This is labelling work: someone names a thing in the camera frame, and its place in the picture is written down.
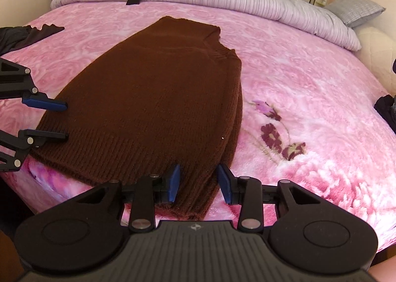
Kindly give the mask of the maroon knitted cardigan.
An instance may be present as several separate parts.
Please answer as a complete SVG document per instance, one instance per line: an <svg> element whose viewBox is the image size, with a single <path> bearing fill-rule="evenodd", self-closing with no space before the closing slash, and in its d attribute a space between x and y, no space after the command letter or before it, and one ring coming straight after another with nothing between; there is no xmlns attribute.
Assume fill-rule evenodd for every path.
<svg viewBox="0 0 396 282"><path fill-rule="evenodd" d="M162 213L205 217L218 192L216 167L230 165L242 122L242 63L216 25L165 16L89 64L46 112L39 130L63 132L31 156L85 184L181 168L176 200Z"/></svg>

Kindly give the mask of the dark navy garment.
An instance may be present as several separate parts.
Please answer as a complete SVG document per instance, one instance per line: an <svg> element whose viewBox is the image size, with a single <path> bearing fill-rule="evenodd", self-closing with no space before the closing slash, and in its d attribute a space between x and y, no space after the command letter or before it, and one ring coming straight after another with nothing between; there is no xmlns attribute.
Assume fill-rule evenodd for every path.
<svg viewBox="0 0 396 282"><path fill-rule="evenodd" d="M0 55L29 47L63 30L63 26L56 26L54 24L44 24L41 29L30 25L1 27Z"/></svg>

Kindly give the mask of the pink rose bed blanket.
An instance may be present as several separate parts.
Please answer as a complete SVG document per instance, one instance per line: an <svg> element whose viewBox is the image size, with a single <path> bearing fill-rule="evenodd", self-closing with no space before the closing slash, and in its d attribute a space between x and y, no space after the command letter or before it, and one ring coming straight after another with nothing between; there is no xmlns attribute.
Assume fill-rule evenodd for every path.
<svg viewBox="0 0 396 282"><path fill-rule="evenodd" d="M346 49L257 16L169 2L82 2L34 21L63 31L6 54L50 97L90 62L163 16L221 29L242 61L244 112L235 175L282 178L366 220L395 244L395 133L374 109L386 91Z"/></svg>

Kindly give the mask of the folded black garment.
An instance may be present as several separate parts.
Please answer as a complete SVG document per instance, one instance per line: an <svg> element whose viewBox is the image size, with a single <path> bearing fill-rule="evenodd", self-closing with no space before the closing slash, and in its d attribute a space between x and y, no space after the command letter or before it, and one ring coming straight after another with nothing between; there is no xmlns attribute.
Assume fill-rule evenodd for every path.
<svg viewBox="0 0 396 282"><path fill-rule="evenodd" d="M395 96L387 94L380 97L375 102L374 109L387 122L393 132L396 133Z"/></svg>

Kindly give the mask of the cream quilted headboard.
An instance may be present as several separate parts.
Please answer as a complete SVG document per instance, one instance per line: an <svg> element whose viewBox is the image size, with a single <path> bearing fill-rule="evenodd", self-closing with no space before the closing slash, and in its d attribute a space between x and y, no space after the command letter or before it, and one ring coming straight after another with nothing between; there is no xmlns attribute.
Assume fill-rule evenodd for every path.
<svg viewBox="0 0 396 282"><path fill-rule="evenodd" d="M371 26L357 27L355 33L362 46L355 56L369 69L392 96L395 95L395 41Z"/></svg>

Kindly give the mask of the grey checked pillow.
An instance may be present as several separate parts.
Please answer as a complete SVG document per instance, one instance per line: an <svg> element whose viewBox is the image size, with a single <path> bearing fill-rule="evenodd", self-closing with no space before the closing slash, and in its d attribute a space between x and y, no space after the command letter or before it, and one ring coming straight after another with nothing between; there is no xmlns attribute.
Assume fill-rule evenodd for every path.
<svg viewBox="0 0 396 282"><path fill-rule="evenodd" d="M335 0L325 6L335 14L347 27L355 28L375 19L386 8L372 0Z"/></svg>

